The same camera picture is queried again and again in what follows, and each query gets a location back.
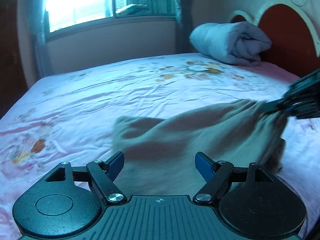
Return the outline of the beige fleece pants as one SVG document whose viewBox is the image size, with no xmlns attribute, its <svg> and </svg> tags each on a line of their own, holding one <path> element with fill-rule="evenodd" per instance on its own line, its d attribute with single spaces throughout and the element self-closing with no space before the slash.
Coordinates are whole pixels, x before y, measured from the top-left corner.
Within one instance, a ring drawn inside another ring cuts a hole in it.
<svg viewBox="0 0 320 240">
<path fill-rule="evenodd" d="M 261 103 L 238 100 L 193 109 L 167 119 L 119 117 L 112 146 L 124 153 L 116 185 L 127 195 L 194 195 L 204 180 L 195 154 L 236 166 L 265 164 L 279 168 L 287 116 L 265 114 Z"/>
</svg>

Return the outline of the bed with floral pink sheet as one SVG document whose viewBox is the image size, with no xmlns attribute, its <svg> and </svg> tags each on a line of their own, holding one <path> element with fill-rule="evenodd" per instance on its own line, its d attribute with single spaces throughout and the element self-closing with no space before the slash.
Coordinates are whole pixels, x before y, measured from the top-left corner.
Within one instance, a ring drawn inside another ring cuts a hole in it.
<svg viewBox="0 0 320 240">
<path fill-rule="evenodd" d="M 166 119 L 215 103 L 276 100 L 297 80 L 263 62 L 238 67 L 197 53 L 147 57 L 40 79 L 1 118 L 1 239 L 18 239 L 15 200 L 62 161 L 112 153 L 115 120 Z"/>
</svg>

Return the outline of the red and white headboard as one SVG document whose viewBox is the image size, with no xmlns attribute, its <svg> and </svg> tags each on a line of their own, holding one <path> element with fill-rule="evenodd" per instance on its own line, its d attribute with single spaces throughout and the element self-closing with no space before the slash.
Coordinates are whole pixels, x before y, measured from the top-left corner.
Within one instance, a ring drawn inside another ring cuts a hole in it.
<svg viewBox="0 0 320 240">
<path fill-rule="evenodd" d="M 262 9 L 257 17 L 235 10 L 229 21 L 250 22 L 270 38 L 271 49 L 260 54 L 263 61 L 275 64 L 298 77 L 319 69 L 319 33 L 301 9 L 280 3 Z"/>
</svg>

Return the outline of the rolled grey-blue quilt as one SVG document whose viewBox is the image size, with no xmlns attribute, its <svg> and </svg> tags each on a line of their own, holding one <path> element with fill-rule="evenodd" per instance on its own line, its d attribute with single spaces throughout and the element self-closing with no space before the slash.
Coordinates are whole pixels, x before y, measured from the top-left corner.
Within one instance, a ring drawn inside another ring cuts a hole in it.
<svg viewBox="0 0 320 240">
<path fill-rule="evenodd" d="M 261 62 L 259 54 L 272 46 L 260 28 L 246 21 L 199 25 L 191 32 L 189 41 L 203 55 L 247 67 Z"/>
</svg>

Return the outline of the dark wooden door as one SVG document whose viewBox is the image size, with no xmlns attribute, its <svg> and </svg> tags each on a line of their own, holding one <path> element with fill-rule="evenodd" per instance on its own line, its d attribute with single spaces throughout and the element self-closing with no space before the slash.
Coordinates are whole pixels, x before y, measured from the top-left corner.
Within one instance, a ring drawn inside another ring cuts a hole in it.
<svg viewBox="0 0 320 240">
<path fill-rule="evenodd" d="M 0 3 L 1 116 L 27 91 L 17 34 L 17 0 Z"/>
</svg>

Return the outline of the right teal curtain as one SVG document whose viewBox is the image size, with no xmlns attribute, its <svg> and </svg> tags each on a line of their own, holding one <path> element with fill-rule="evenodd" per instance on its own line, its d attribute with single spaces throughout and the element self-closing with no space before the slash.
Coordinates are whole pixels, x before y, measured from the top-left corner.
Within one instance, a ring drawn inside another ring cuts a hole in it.
<svg viewBox="0 0 320 240">
<path fill-rule="evenodd" d="M 193 0 L 174 0 L 176 10 L 176 51 L 189 53 L 192 45 L 189 35 L 193 30 L 192 5 Z"/>
</svg>

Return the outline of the teal curtain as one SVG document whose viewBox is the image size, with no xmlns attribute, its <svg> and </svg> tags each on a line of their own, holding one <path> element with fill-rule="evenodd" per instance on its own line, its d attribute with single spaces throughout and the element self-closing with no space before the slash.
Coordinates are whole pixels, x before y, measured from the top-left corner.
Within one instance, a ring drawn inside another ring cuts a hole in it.
<svg viewBox="0 0 320 240">
<path fill-rule="evenodd" d="M 192 5 L 193 0 L 174 0 L 176 10 L 176 51 L 189 53 L 192 45 L 189 35 L 193 30 Z"/>
<path fill-rule="evenodd" d="M 46 34 L 48 17 L 45 0 L 17 0 L 18 45 L 28 86 L 52 75 Z"/>
</svg>

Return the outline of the cloth bundle on windowsill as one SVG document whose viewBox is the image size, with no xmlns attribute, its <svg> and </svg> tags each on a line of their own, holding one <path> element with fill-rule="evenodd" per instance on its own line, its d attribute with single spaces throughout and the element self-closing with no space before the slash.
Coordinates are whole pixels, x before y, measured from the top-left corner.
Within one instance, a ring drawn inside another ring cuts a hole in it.
<svg viewBox="0 0 320 240">
<path fill-rule="evenodd" d="M 148 6 L 143 4 L 129 4 L 116 10 L 116 15 L 119 17 L 124 17 L 127 15 L 136 14 L 143 10 L 148 10 Z"/>
</svg>

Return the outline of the left teal curtain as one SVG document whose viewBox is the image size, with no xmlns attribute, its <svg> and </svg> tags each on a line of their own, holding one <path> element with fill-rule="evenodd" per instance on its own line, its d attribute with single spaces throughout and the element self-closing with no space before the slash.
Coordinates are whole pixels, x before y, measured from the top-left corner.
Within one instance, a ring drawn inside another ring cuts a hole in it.
<svg viewBox="0 0 320 240">
<path fill-rule="evenodd" d="M 48 17 L 45 0 L 17 0 L 18 45 L 28 86 L 52 75 L 46 34 Z"/>
</svg>

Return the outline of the window with sliding frame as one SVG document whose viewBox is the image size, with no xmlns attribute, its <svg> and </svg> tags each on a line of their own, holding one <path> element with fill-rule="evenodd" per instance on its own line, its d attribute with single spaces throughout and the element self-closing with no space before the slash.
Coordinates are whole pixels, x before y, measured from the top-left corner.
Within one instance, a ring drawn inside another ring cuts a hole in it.
<svg viewBox="0 0 320 240">
<path fill-rule="evenodd" d="M 176 14 L 174 0 L 45 0 L 48 17 L 46 38 L 53 40 L 100 25 L 116 18 L 150 17 L 171 18 Z M 119 17 L 116 10 L 129 4 L 143 4 L 148 10 Z"/>
</svg>

